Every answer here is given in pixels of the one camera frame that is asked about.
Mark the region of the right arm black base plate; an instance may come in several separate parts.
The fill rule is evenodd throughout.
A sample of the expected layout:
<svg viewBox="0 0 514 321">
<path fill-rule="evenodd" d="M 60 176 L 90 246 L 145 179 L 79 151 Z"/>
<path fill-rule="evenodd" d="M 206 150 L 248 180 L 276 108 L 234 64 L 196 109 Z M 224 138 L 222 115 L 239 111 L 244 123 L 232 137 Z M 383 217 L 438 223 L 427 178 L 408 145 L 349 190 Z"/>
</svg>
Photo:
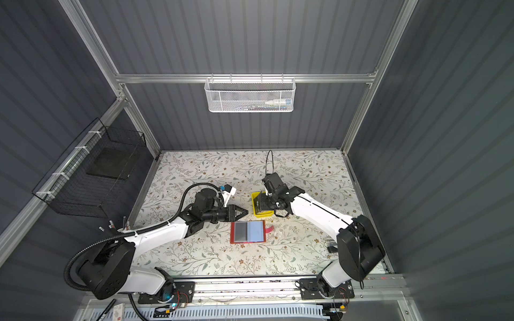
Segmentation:
<svg viewBox="0 0 514 321">
<path fill-rule="evenodd" d="M 294 282 L 300 291 L 303 300 L 338 299 L 349 300 L 355 298 L 351 281 L 346 281 L 336 288 L 321 284 L 322 279 L 301 278 Z"/>
</svg>

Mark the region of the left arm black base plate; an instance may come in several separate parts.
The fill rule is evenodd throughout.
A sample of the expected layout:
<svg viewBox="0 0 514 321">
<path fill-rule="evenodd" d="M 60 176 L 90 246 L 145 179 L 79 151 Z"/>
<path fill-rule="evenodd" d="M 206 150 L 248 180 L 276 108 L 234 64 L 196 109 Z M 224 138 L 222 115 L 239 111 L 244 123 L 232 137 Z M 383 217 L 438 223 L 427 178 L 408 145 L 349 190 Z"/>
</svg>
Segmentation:
<svg viewBox="0 0 514 321">
<path fill-rule="evenodd" d="M 139 304 L 186 304 L 191 303 L 195 292 L 195 282 L 166 282 L 154 295 L 141 294 Z"/>
</svg>

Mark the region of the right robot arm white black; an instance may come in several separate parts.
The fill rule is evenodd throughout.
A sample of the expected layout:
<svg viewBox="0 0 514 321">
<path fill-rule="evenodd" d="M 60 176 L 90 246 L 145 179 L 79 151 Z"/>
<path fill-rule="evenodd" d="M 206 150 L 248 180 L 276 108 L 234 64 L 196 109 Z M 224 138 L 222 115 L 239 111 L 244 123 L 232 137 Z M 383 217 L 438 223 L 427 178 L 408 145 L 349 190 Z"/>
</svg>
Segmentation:
<svg viewBox="0 0 514 321">
<path fill-rule="evenodd" d="M 363 283 L 385 258 L 384 246 L 366 216 L 342 214 L 317 201 L 303 189 L 288 187 L 277 173 L 267 174 L 262 182 L 266 205 L 307 220 L 337 243 L 338 258 L 317 276 L 317 287 L 321 292 L 336 289 L 350 280 Z"/>
</svg>

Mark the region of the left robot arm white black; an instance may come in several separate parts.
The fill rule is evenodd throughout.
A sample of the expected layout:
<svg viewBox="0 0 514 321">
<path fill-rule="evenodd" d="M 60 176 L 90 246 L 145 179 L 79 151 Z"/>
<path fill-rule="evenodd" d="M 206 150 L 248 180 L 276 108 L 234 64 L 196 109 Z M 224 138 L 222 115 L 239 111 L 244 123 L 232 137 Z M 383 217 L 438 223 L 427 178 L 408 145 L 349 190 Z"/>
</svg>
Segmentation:
<svg viewBox="0 0 514 321">
<path fill-rule="evenodd" d="M 65 265 L 65 283 L 79 291 L 91 292 L 104 300 L 115 294 L 158 294 L 172 282 L 162 269 L 138 268 L 134 261 L 166 243 L 188 238 L 205 223 L 236 222 L 248 210 L 229 202 L 236 192 L 230 185 L 217 187 L 200 183 L 193 203 L 182 198 L 177 212 L 160 223 L 138 230 L 114 231 L 73 255 Z"/>
</svg>

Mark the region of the red leather card holder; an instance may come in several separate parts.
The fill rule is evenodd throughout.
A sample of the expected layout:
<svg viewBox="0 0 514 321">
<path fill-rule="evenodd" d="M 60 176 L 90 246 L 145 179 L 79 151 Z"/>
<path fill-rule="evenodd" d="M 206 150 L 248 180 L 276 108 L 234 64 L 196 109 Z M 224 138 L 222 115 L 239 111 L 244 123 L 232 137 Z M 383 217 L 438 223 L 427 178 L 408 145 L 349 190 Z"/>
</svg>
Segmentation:
<svg viewBox="0 0 514 321">
<path fill-rule="evenodd" d="M 266 237 L 274 231 L 274 226 L 267 226 L 261 221 L 237 221 L 231 224 L 230 243 L 264 243 Z"/>
</svg>

